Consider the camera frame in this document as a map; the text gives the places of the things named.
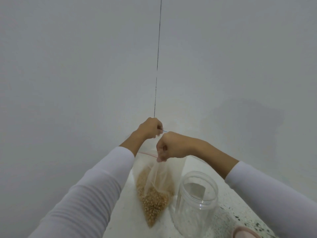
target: plastic bag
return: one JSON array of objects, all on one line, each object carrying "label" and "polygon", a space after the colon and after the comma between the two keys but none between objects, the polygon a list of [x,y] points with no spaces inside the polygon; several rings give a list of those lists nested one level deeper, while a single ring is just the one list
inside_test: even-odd
[{"label": "plastic bag", "polygon": [[158,138],[145,141],[135,157],[133,177],[146,222],[152,227],[177,194],[185,159],[157,163]]}]

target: person's right arm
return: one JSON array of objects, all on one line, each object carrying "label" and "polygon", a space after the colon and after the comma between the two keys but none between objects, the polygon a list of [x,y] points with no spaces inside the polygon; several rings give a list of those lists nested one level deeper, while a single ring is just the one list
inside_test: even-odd
[{"label": "person's right arm", "polygon": [[211,144],[168,132],[157,143],[158,162],[196,156],[209,164],[278,235],[317,237],[317,203]]}]

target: white sleeve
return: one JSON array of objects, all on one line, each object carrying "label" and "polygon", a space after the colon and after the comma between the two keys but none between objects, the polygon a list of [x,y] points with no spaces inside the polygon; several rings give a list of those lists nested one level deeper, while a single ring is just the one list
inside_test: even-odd
[{"label": "white sleeve", "polygon": [[133,162],[128,149],[113,149],[69,189],[29,238],[102,237]]},{"label": "white sleeve", "polygon": [[317,203],[239,162],[226,183],[280,238],[317,237]]}]

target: person's left arm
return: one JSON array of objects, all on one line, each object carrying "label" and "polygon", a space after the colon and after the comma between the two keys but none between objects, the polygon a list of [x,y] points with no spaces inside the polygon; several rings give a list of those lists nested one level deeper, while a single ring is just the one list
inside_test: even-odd
[{"label": "person's left arm", "polygon": [[29,238],[102,237],[138,150],[162,132],[162,123],[148,118],[69,189]]}]

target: pink lid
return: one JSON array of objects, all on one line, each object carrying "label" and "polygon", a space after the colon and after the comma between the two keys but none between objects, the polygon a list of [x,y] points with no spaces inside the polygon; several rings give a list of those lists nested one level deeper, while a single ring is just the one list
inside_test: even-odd
[{"label": "pink lid", "polygon": [[257,233],[244,226],[238,226],[232,231],[232,238],[261,238]]}]

